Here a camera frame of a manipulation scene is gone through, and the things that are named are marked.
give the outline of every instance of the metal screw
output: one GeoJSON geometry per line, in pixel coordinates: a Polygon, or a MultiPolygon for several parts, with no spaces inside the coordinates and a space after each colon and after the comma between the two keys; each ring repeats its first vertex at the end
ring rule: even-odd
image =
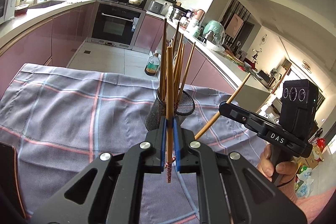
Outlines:
{"type": "Polygon", "coordinates": [[[140,148],[142,149],[147,149],[147,148],[150,148],[151,144],[149,142],[142,142],[140,144],[140,148]]]}
{"type": "Polygon", "coordinates": [[[240,154],[237,153],[237,152],[232,152],[232,153],[230,153],[230,158],[232,160],[239,160],[240,159],[240,154]]]}
{"type": "Polygon", "coordinates": [[[192,148],[199,148],[201,146],[201,144],[197,141],[193,141],[190,143],[190,147],[192,148]]]}
{"type": "Polygon", "coordinates": [[[111,158],[111,154],[110,153],[103,153],[100,155],[99,157],[101,160],[109,160],[111,158]]]}

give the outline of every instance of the mesh pen holder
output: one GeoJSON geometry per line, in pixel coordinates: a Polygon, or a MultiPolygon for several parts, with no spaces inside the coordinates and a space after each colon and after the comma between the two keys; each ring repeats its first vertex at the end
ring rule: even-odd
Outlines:
{"type": "MultiPolygon", "coordinates": [[[[181,124],[187,118],[187,116],[194,112],[194,110],[194,100],[187,92],[183,91],[177,109],[174,111],[174,117],[178,119],[179,123],[181,124]]],[[[158,129],[162,116],[166,116],[166,103],[162,102],[160,99],[159,89],[157,89],[154,104],[145,119],[145,126],[147,130],[151,131],[158,129]]]]}

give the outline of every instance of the fingernail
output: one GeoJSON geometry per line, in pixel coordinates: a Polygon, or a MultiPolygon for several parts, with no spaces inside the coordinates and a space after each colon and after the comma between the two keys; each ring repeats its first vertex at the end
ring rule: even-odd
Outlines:
{"type": "Polygon", "coordinates": [[[284,165],[283,164],[278,164],[276,167],[277,172],[282,172],[284,170],[284,165]]]}
{"type": "Polygon", "coordinates": [[[271,169],[267,169],[267,170],[265,171],[265,174],[266,174],[267,176],[271,177],[272,174],[273,174],[273,172],[272,172],[271,169]]]}

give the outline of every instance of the plaid tablecloth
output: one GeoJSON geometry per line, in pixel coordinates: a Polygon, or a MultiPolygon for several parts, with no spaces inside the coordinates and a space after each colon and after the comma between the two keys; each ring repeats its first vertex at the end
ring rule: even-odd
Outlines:
{"type": "MultiPolygon", "coordinates": [[[[32,215],[101,152],[124,153],[145,139],[146,115],[158,81],[114,73],[26,64],[0,101],[0,141],[18,152],[18,175],[26,211],[32,215]]],[[[228,95],[186,86],[195,111],[182,127],[195,134],[228,95]]],[[[253,165],[265,144],[239,123],[220,117],[201,142],[214,151],[237,151],[253,165]]],[[[199,223],[195,174],[173,169],[146,174],[140,223],[199,223]]]]}

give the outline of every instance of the camera lens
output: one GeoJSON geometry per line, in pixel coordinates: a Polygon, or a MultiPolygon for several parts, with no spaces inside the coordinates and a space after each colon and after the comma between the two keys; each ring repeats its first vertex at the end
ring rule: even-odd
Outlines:
{"type": "Polygon", "coordinates": [[[287,98],[287,97],[288,97],[288,88],[285,88],[285,89],[283,90],[283,97],[284,97],[284,98],[287,98]]]}
{"type": "Polygon", "coordinates": [[[294,100],[295,100],[295,98],[296,98],[296,93],[297,93],[296,88],[291,88],[291,91],[289,92],[289,99],[290,99],[291,101],[294,101],[294,100]]]}
{"type": "Polygon", "coordinates": [[[305,99],[305,97],[306,97],[306,92],[305,92],[304,89],[301,89],[299,91],[299,100],[300,100],[300,102],[302,102],[305,99]]]}

